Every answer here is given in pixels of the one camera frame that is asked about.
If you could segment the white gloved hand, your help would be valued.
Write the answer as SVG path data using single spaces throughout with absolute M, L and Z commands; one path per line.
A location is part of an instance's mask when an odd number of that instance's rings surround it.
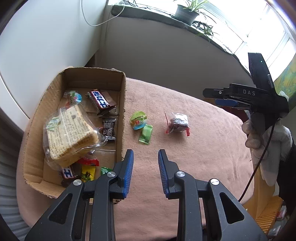
M 260 172 L 262 179 L 268 186 L 273 186 L 279 172 L 280 161 L 287 159 L 292 148 L 292 136 L 290 130 L 278 120 L 274 128 L 269 127 L 264 134 L 258 134 L 252 121 L 247 120 L 241 126 L 242 131 L 248 135 L 245 142 L 250 148 L 251 158 L 257 165 L 260 158 Z

